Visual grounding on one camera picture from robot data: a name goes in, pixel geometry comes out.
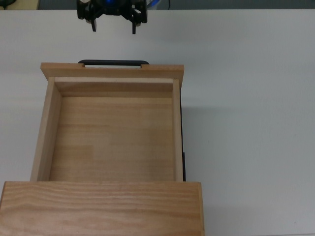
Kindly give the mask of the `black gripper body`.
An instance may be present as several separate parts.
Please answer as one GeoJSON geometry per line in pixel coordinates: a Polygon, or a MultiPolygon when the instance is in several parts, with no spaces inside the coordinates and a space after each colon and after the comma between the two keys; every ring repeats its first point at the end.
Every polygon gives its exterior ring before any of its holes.
{"type": "Polygon", "coordinates": [[[119,14],[122,7],[127,5],[127,0],[97,0],[103,8],[104,14],[119,14]]]}

